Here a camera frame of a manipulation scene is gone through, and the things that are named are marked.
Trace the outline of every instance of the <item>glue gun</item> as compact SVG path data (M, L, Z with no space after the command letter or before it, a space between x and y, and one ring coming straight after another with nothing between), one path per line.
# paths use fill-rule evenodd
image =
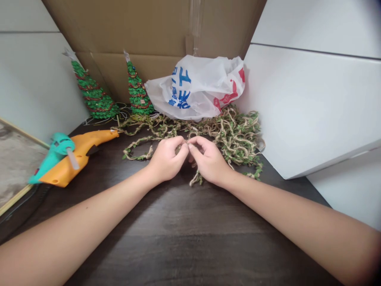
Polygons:
M66 187L87 165L89 156L98 150L97 146L116 137L119 137L116 130L92 131L72 138L62 133L54 134L48 155L29 183Z
M40 184L40 178L57 165L66 155L70 156L73 168L79 169L78 163L73 156L75 149L74 142L67 135L60 132L53 134L50 140L52 144L50 145L49 152L35 174L30 177L29 184Z

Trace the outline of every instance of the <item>jute twine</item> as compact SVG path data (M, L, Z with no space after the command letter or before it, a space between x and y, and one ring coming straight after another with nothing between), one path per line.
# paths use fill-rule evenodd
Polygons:
M137 126L135 131L127 132L124 127ZM231 163L237 165L254 166L254 173L244 173L253 179L259 179L262 172L263 163L260 162L259 144L264 148L264 141L259 137L260 125L258 123L258 112L252 111L247 115L240 114L235 106L229 105L222 109L222 113L214 118L204 119L200 122L171 120L160 115L151 118L148 115L131 115L118 127L112 129L123 132L128 136L136 135L142 128L148 127L153 135L140 138L132 142L123 151L123 159L144 160L152 157L153 148L142 156L132 156L132 149L146 141L160 141L162 139L177 136L178 132L188 132L188 139L198 135L208 135L213 138L213 142L221 150L222 155L234 170ZM195 176L189 183L202 184L202 176L197 170Z

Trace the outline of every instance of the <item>forearm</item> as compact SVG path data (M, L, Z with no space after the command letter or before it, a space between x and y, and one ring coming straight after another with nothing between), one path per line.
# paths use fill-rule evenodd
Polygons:
M220 186L271 223L345 285L371 277L380 258L380 232L287 191L232 173Z
M1 285L62 285L160 182L142 169L0 247Z

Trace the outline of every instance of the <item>right hand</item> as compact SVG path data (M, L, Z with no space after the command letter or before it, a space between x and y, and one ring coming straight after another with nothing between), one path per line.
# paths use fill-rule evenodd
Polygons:
M192 144L201 146L203 153ZM209 182L218 185L224 176L234 172L226 163L217 146L204 137L196 136L188 140L189 151L197 162L201 175Z

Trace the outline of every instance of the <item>green christmas tree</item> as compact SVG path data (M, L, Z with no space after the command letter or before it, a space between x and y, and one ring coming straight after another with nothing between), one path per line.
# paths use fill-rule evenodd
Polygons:
M64 55L71 59L71 65L77 77L78 87L82 91L83 99L91 116L93 118L103 119L119 114L118 105L103 91L98 82L83 69L76 60L74 52L65 49Z
M130 57L126 51L124 56L128 68L128 91L130 92L131 110L133 114L151 114L155 111L150 98L147 95L146 88L142 83L142 79L138 76L138 72L133 66Z

